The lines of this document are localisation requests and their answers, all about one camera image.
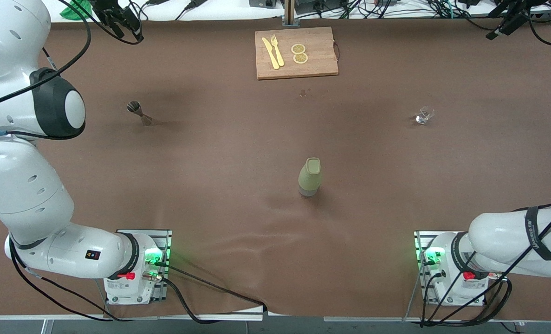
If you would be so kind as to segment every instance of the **clear glass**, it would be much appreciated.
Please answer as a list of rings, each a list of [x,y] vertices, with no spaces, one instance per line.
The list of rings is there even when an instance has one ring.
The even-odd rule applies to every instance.
[[[420,124],[426,124],[435,115],[435,110],[431,106],[423,106],[420,112],[415,116],[415,121]]]

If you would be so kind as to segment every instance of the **lemon slice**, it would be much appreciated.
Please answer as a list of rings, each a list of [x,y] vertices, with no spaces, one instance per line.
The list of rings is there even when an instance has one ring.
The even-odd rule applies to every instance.
[[[299,53],[298,55],[294,55],[294,61],[297,64],[303,64],[309,61],[309,57],[306,55],[306,53]]]
[[[306,51],[306,47],[302,44],[292,45],[292,53],[294,53],[294,55],[299,55],[301,53],[304,53],[305,51]]]

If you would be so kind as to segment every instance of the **wooden cutting board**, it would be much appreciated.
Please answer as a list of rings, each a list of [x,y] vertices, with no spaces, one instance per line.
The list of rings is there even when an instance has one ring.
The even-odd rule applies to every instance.
[[[275,34],[278,40],[279,51],[284,59],[284,66],[274,70],[267,48],[261,38],[270,40]],[[337,57],[333,51],[333,31],[331,27],[320,28],[292,28],[284,30],[267,30],[254,33],[254,47],[257,61],[257,79],[284,79],[336,76]],[[309,60],[304,64],[294,62],[292,45],[303,44]]]

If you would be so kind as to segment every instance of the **brown table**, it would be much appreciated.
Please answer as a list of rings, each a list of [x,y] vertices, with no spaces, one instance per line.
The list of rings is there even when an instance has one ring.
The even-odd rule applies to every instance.
[[[94,27],[64,74],[84,97],[87,128],[39,144],[75,201],[73,222],[170,228],[173,264],[275,313],[403,317],[413,231],[466,230],[483,212],[551,202],[551,47],[527,28],[490,42],[460,20],[303,22],[326,25],[339,76],[267,82],[256,80],[254,31],[279,19],[146,23],[139,46]],[[538,31],[551,40],[551,26]],[[59,25],[46,47],[63,64],[84,39],[79,25]],[[134,99],[161,124],[142,127],[125,108]],[[425,104],[437,115],[416,126],[409,117]],[[324,183],[303,199],[297,176],[311,156]],[[64,313],[13,272],[5,235],[0,223],[0,315]],[[46,276],[99,300],[91,280]],[[511,279],[499,318],[551,321],[551,279]],[[254,306],[175,281],[196,313]],[[171,293],[113,310],[183,313]]]

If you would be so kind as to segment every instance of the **knife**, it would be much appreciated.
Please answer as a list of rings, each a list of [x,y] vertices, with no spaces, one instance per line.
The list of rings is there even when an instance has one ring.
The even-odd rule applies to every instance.
[[[265,47],[267,47],[267,52],[269,53],[269,57],[271,58],[271,64],[273,65],[273,68],[276,70],[279,70],[279,64],[277,63],[277,60],[273,56],[273,46],[271,46],[271,43],[267,40],[267,38],[262,38],[263,43],[265,44]]]

